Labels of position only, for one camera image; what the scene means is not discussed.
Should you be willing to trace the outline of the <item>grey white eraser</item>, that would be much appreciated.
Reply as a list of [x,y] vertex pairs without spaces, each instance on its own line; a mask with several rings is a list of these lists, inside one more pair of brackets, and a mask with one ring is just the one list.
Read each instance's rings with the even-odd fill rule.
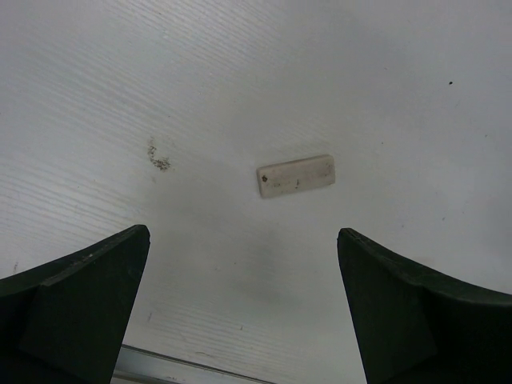
[[262,198],[276,198],[335,184],[334,157],[329,154],[259,167],[256,171]]

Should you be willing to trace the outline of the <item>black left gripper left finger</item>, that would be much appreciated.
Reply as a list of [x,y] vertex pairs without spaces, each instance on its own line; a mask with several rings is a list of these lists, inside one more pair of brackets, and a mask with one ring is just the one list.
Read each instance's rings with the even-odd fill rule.
[[1,381],[110,382],[149,248],[135,225],[2,279]]

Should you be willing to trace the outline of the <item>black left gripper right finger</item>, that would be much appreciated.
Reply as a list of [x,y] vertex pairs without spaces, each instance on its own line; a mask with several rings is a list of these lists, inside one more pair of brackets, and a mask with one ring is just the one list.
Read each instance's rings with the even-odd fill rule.
[[463,282],[359,232],[338,234],[368,383],[509,383],[511,296]]

